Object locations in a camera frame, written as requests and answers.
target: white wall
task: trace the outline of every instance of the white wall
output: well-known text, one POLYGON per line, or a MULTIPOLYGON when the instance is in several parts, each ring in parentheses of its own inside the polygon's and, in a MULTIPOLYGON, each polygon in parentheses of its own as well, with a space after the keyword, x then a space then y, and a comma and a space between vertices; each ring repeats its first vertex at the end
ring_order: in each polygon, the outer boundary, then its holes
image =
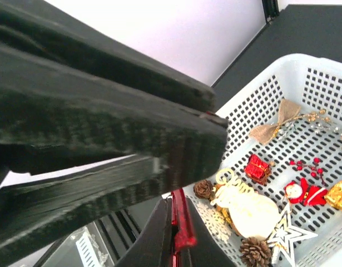
POLYGON ((265 25, 261 0, 46 0, 208 85, 265 25))
POLYGON ((277 0, 279 10, 286 8, 289 4, 340 4, 342 0, 277 0))

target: gold gift box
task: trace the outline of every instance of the gold gift box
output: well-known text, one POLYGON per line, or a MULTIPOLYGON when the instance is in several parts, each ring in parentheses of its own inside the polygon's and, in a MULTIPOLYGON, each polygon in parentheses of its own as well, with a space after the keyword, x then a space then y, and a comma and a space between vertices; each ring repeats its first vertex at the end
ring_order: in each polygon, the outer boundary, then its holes
POLYGON ((329 205, 342 210, 342 181, 334 185, 324 198, 329 205))

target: santa claus ornament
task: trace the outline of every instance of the santa claus ornament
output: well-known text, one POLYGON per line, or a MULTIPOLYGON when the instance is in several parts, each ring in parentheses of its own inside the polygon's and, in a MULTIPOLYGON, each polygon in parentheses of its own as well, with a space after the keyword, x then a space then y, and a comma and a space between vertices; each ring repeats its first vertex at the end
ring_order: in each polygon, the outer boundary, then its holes
POLYGON ((300 179, 300 185, 290 182, 284 187, 284 191, 289 203, 302 203, 304 206, 325 205, 324 196, 328 193, 325 188, 308 185, 304 178, 300 179))

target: white lace snowflake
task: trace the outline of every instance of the white lace snowflake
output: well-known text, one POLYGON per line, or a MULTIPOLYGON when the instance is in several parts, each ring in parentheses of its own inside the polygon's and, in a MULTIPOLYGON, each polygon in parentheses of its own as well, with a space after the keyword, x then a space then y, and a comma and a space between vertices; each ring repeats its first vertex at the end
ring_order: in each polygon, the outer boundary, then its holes
POLYGON ((198 202, 196 207, 210 234, 227 243, 231 230, 224 217, 213 207, 209 207, 202 202, 198 202))

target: burlap bow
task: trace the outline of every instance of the burlap bow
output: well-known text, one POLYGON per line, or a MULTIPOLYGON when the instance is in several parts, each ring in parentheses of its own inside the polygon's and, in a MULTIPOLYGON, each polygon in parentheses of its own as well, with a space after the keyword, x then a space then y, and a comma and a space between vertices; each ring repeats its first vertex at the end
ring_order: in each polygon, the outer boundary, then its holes
POLYGON ((256 139, 260 144, 266 145, 276 136, 281 125, 293 120, 299 114, 300 109, 301 107, 296 103, 282 99, 278 110, 278 123, 256 126, 250 131, 249 136, 256 139))

